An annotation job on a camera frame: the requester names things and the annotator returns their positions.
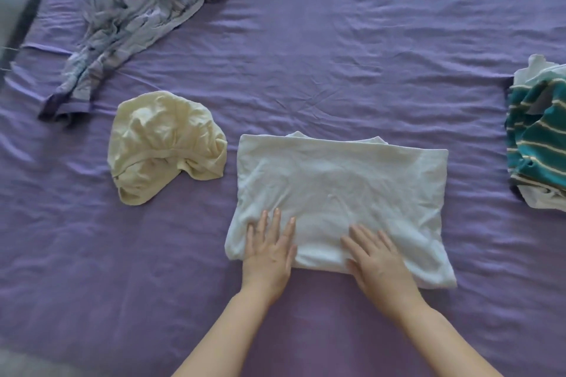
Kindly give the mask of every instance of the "hand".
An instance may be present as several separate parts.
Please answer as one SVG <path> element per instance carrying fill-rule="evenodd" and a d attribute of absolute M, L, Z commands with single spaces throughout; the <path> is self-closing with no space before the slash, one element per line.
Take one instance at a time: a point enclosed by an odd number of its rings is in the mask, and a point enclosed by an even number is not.
<path fill-rule="evenodd" d="M 373 234 L 363 225 L 350 227 L 343 246 L 354 260 L 346 261 L 366 297 L 388 318 L 401 323 L 404 316 L 428 307 L 413 276 L 389 237 Z"/>
<path fill-rule="evenodd" d="M 273 222 L 266 233 L 267 223 L 267 210 L 264 210 L 257 226 L 248 225 L 242 291 L 260 295 L 270 306 L 279 299 L 287 286 L 291 265 L 297 256 L 297 245 L 292 244 L 295 235 L 294 217 L 289 220 L 281 236 L 279 209 L 273 212 Z"/>

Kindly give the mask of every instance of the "bed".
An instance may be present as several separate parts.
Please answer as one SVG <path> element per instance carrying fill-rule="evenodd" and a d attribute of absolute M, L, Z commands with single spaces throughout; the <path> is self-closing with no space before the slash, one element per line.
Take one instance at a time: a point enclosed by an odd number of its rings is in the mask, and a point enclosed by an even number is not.
<path fill-rule="evenodd" d="M 425 292 L 501 373 L 566 373 L 566 214 L 508 187 L 503 83 L 564 62 L 565 0 L 226 0 L 134 56 L 65 129 L 41 102 L 80 41 L 83 0 L 43 0 L 0 91 L 0 346 L 116 376 L 169 376 L 238 289 L 224 240 L 241 134 L 449 150 L 442 237 L 458 288 Z M 225 132 L 223 178 L 120 203 L 117 105 L 168 90 Z M 428 376 L 348 275 L 296 269 L 243 376 Z"/>

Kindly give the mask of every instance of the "striped clothing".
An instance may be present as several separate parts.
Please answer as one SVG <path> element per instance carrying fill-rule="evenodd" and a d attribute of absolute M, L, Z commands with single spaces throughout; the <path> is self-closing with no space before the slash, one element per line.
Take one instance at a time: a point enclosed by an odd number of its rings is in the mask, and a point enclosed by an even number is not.
<path fill-rule="evenodd" d="M 546 99 L 546 107 L 533 110 Z M 505 126 L 512 183 L 566 193 L 566 78 L 513 85 L 508 103 Z"/>

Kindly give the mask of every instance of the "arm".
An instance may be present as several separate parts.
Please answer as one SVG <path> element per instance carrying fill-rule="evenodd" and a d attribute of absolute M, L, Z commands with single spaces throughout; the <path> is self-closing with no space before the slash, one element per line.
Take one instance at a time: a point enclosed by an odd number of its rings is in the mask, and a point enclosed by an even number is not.
<path fill-rule="evenodd" d="M 375 235 L 354 225 L 342 243 L 354 258 L 347 265 L 359 288 L 405 332 L 438 377 L 501 377 L 445 317 L 427 305 L 385 233 Z"/>
<path fill-rule="evenodd" d="M 242 289 L 173 377 L 237 377 L 269 307 L 283 293 L 297 254 L 292 245 L 295 219 L 279 236 L 281 212 L 276 209 L 267 226 L 267 211 L 257 229 L 250 225 L 242 265 Z"/>

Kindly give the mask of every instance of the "yellow garment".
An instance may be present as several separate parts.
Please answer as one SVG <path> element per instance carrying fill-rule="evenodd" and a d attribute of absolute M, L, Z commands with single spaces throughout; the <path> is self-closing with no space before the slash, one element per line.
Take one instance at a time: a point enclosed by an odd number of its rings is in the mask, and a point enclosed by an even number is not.
<path fill-rule="evenodd" d="M 206 181 L 223 176 L 226 136 L 202 104 L 154 91 L 118 106 L 108 164 L 123 203 L 143 204 L 181 170 Z"/>

